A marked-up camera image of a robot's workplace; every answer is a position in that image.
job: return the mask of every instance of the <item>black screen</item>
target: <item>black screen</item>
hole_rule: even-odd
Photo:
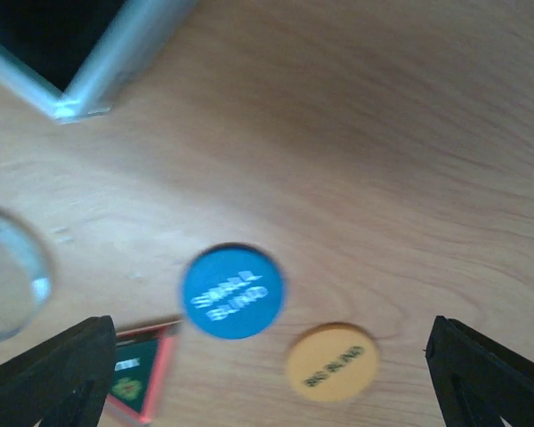
[[[60,91],[125,0],[0,0],[0,45]]]

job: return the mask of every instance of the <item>blue poker chip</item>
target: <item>blue poker chip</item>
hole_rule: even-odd
[[[189,266],[182,283],[188,318],[227,340],[259,334],[285,302],[285,280],[266,254],[251,246],[215,246]]]

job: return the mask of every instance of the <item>wood grain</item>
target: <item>wood grain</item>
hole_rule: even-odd
[[[53,125],[0,87],[0,206],[56,268],[0,363],[91,315],[179,312],[190,259],[242,241],[287,309],[241,342],[186,326],[156,426],[442,426],[435,315],[534,360],[534,0],[202,0],[109,116]],[[382,366],[319,405],[284,361],[328,321]]]

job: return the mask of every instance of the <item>silver frame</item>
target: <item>silver frame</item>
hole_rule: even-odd
[[[197,0],[128,0],[62,93],[0,46],[0,83],[62,123],[110,110],[146,69]]]

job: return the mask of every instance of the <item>yellow poker chip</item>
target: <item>yellow poker chip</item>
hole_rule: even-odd
[[[379,354],[360,328],[345,323],[317,326],[288,353],[287,378],[307,399],[334,402],[366,389],[376,377]]]

